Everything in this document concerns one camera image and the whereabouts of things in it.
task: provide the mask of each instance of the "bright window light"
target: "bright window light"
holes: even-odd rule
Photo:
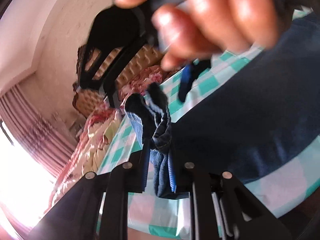
[[[35,226],[48,207],[54,177],[38,164],[10,135],[0,131],[0,201],[17,220]]]

